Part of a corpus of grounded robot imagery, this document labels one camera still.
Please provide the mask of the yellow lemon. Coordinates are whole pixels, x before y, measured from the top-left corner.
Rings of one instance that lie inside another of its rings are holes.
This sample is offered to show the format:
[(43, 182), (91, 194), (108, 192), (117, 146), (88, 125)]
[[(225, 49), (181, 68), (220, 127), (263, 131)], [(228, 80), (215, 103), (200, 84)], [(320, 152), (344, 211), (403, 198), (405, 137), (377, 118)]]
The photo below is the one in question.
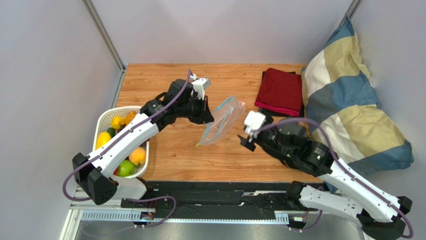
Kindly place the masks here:
[(103, 145), (105, 145), (107, 142), (109, 142), (112, 139), (112, 136), (107, 132), (103, 131), (101, 132), (95, 141), (95, 150), (101, 148)]

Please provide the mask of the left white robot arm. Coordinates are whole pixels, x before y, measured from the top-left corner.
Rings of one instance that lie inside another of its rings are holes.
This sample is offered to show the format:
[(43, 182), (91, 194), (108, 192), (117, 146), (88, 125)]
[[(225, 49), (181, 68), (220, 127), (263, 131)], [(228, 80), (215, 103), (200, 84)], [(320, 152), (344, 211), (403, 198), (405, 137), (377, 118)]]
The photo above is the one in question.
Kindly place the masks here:
[(71, 176), (87, 194), (87, 200), (102, 205), (112, 198), (141, 199), (147, 191), (144, 181), (120, 177), (114, 171), (137, 147), (178, 118), (198, 125), (212, 123), (214, 117), (205, 94), (210, 85), (208, 78), (173, 81), (166, 92), (147, 101), (135, 118), (106, 144), (89, 155), (76, 154)]

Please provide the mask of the clear zip top bag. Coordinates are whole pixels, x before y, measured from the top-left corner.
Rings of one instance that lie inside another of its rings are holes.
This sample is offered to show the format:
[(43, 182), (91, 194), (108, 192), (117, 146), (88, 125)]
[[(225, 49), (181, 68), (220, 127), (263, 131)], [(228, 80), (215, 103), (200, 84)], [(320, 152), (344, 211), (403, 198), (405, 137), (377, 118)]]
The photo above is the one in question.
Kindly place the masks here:
[(213, 145), (225, 138), (231, 128), (245, 112), (246, 104), (235, 95), (226, 98), (211, 113), (214, 121), (207, 123), (198, 146)]

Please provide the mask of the green apple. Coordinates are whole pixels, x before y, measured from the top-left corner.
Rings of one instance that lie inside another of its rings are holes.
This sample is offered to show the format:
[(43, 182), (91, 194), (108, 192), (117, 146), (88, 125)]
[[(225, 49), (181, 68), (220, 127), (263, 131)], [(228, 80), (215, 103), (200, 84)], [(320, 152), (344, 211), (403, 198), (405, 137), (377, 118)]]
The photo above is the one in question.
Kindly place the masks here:
[(129, 177), (136, 172), (136, 166), (131, 163), (128, 159), (125, 159), (118, 166), (117, 176), (119, 177)]

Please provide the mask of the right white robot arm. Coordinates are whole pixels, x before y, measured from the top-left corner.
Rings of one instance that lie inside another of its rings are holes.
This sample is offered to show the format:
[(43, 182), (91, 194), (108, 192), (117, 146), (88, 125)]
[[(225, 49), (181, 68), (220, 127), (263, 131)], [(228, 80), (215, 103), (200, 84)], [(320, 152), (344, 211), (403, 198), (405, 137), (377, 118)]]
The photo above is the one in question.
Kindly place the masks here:
[(294, 206), (317, 209), (344, 218), (375, 240), (410, 239), (414, 230), (407, 214), (412, 201), (406, 196), (391, 195), (372, 183), (338, 158), (328, 146), (309, 139), (298, 124), (260, 131), (246, 124), (242, 146), (253, 151), (261, 147), (284, 165), (319, 178), (343, 191), (343, 196), (293, 181), (286, 200)]

